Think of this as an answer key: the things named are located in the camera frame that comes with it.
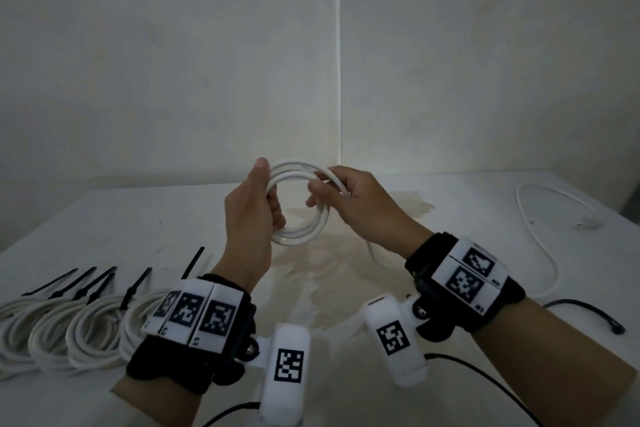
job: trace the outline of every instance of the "black wrist strap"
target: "black wrist strap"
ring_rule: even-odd
[[[476,332],[502,307],[526,295],[500,261],[465,237],[434,235],[409,257],[405,268],[431,317],[418,333],[430,341],[448,338],[454,326]]]
[[[255,305],[251,303],[251,296],[242,287],[225,278],[215,274],[206,274],[199,278],[236,289],[243,294],[222,351],[214,353],[149,334],[127,365],[127,375],[135,380],[171,378],[196,395],[204,394],[212,381],[219,385],[230,385],[242,377],[244,367],[234,359],[245,336],[255,333]],[[214,305],[205,303],[200,312],[206,314],[207,308]]]

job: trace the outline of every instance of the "sleeve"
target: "sleeve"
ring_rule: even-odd
[[[599,427],[631,427],[640,425],[640,375],[620,398],[615,408],[599,423]]]
[[[161,427],[148,415],[112,393],[103,397],[77,427]]]

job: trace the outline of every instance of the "white tabletop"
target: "white tabletop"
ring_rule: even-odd
[[[592,313],[560,306],[554,311],[634,366],[640,365],[640,229],[546,171],[388,176],[380,179],[411,216],[435,231],[473,238],[497,255],[529,291],[552,280],[551,266],[527,233],[514,191],[521,182],[567,190],[592,204],[604,227],[576,230],[589,212],[580,204],[540,189],[523,191],[523,204],[537,232],[566,270],[557,295],[604,309],[627,327],[613,335]],[[290,221],[309,218],[306,183],[279,185]],[[118,266],[116,290],[124,292],[148,266],[150,290],[177,280],[199,246],[206,250],[194,275],[211,269],[225,243],[223,198],[234,184],[131,188],[91,192],[0,255],[0,301],[79,267]],[[484,379],[461,366],[434,360],[426,383],[410,390],[393,386],[358,309],[391,292],[414,293],[402,262],[376,248],[375,264],[365,243],[333,212],[323,233],[306,246],[274,245],[273,267],[253,293],[260,335],[290,322],[312,331],[305,425],[521,425],[530,420]],[[421,342],[473,362],[497,375],[468,334],[456,331],[440,344]],[[70,378],[43,373],[0,382],[4,427],[72,426],[100,399],[122,370]],[[212,387],[194,425],[227,407],[258,398],[261,373],[249,370],[231,387]],[[220,422],[238,425],[245,413]]]

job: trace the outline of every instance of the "left hand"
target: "left hand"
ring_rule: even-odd
[[[271,234],[286,224],[276,188],[264,195],[268,182],[269,161],[260,157],[247,179],[225,198],[227,246],[212,270],[248,293],[271,266]]]

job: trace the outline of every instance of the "right hand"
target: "right hand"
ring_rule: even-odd
[[[383,246],[389,252],[409,258],[433,235],[396,204],[370,172],[343,165],[329,167],[346,186],[351,196],[344,196],[323,172],[316,172],[321,181],[311,181],[307,206],[317,201],[334,208],[354,232],[367,241]]]

